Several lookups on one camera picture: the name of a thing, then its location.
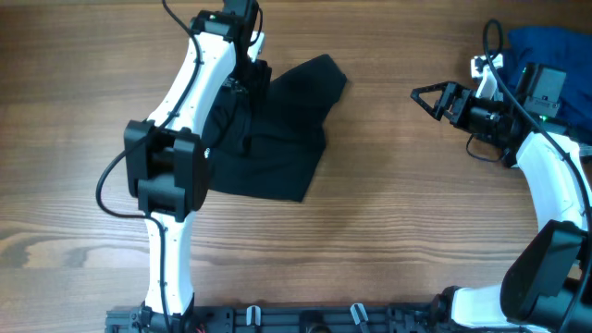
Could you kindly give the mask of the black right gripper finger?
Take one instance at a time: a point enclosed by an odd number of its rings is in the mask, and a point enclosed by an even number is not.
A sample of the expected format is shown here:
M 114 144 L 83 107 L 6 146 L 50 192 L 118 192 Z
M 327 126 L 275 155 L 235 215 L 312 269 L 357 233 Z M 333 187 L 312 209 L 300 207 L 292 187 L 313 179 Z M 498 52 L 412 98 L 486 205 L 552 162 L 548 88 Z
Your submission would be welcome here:
M 424 87 L 415 88 L 411 92 L 412 98 L 419 98 L 423 93 L 441 92 L 442 95 L 447 93 L 449 88 L 454 90 L 456 83 L 454 81 L 444 81 Z
M 433 119 L 440 121 L 443 115 L 443 104 L 441 102 L 441 98 L 438 98 L 433 105 L 429 105 L 424 99 L 421 98 L 422 92 L 420 91 L 412 91 L 411 98 L 420 105 L 429 116 Z

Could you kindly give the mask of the black t-shirt with white logo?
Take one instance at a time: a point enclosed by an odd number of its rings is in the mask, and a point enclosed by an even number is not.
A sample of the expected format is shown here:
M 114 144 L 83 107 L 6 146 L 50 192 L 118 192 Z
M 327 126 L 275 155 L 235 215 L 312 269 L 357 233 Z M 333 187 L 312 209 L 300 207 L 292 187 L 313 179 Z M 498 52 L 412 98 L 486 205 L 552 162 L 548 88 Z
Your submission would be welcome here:
M 221 89 L 202 135 L 210 189 L 302 201 L 327 146 L 325 119 L 347 81 L 323 54 L 271 81 L 262 99 Z

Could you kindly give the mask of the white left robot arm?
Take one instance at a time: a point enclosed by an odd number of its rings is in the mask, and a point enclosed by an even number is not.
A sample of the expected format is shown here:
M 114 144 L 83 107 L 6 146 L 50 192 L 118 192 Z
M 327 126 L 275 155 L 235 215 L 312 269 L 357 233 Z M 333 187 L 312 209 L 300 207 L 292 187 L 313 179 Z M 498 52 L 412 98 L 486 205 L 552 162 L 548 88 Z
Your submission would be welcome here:
M 262 20 L 255 1 L 227 1 L 220 11 L 201 11 L 185 28 L 187 54 L 166 98 L 148 118 L 125 128 L 129 192 L 149 239 L 149 289 L 131 317 L 141 332 L 196 327 L 190 231 L 208 191 L 204 125 L 221 97 L 264 98 L 271 69 L 258 57 L 265 40 Z

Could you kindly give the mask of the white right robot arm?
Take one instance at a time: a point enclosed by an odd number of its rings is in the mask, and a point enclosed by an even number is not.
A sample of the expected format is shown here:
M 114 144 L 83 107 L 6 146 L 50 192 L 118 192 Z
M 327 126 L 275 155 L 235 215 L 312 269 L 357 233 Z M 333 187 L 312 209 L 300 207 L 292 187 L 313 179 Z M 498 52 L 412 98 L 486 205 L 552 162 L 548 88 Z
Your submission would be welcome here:
M 538 233 L 498 285 L 452 287 L 431 309 L 434 328 L 464 332 L 588 332 L 591 329 L 591 187 L 576 138 L 555 119 L 565 71 L 530 63 L 507 95 L 500 65 L 474 62 L 476 90 L 458 82 L 415 88 L 412 99 L 436 120 L 501 149 L 519 168 Z

